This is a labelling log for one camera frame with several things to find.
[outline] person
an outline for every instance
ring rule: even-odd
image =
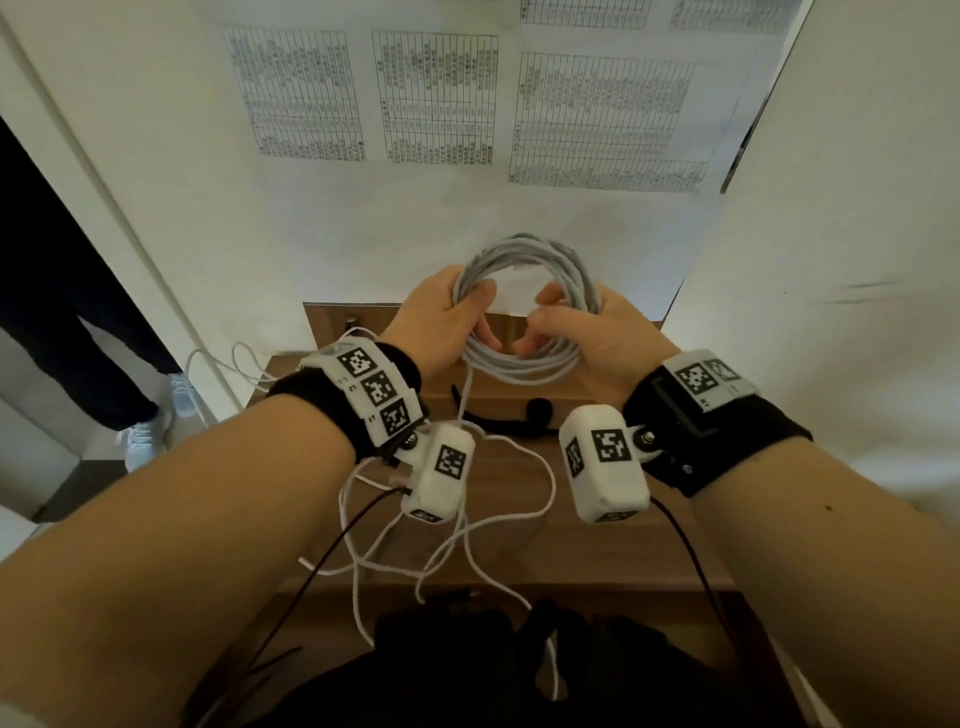
[[[461,355],[495,284],[458,304],[425,280],[381,341],[424,378]],[[622,296],[589,314],[538,296],[515,351],[576,342],[578,375],[622,406],[678,349]],[[131,473],[0,564],[0,701],[58,726],[170,725],[336,508],[350,439],[298,397],[269,397]],[[958,725],[960,559],[940,524],[800,437],[691,499],[737,585],[847,726]]]
[[[190,382],[2,120],[0,150],[16,180],[5,199],[8,221],[31,232],[0,285],[0,328],[90,418],[121,433],[127,470],[136,470],[166,449],[172,415],[97,346],[81,318],[167,376],[179,417],[196,414]]]

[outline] hand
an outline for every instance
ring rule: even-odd
[[[413,359],[424,379],[460,358],[471,331],[491,349],[502,348],[484,316],[496,298],[495,281],[481,280],[462,301],[450,302],[463,269],[462,265],[447,266],[417,286],[380,336],[380,341]]]
[[[540,308],[527,316],[526,333],[514,342],[514,352],[530,356],[549,338],[569,339],[584,358],[577,377],[597,401],[620,409],[640,380],[680,349],[623,296],[603,285],[597,288],[603,307],[593,314],[564,305],[560,284],[548,283],[537,294]]]

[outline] wristband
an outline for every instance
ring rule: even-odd
[[[635,443],[663,453],[643,470],[695,496],[733,467],[791,437],[812,440],[710,350],[684,352],[643,379],[623,407]]]
[[[420,400],[420,370],[397,347],[345,337],[306,356],[267,397],[293,395],[321,412],[350,440],[356,462],[388,458],[429,412]]]

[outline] sneaker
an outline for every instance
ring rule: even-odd
[[[198,396],[197,390],[186,378],[186,374],[170,375],[170,391],[174,396],[174,411],[177,417],[193,417],[197,414],[197,405],[194,403]]]
[[[117,442],[123,441],[127,446],[124,464],[128,473],[142,468],[167,450],[163,436],[172,421],[173,417],[169,412],[160,410],[149,422],[137,423],[117,435]]]

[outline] forearm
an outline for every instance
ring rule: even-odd
[[[54,725],[169,723],[352,462],[325,415],[281,396],[116,483],[0,565],[0,696]]]
[[[939,523],[801,439],[741,463],[692,505],[845,725],[960,722],[960,557]]]

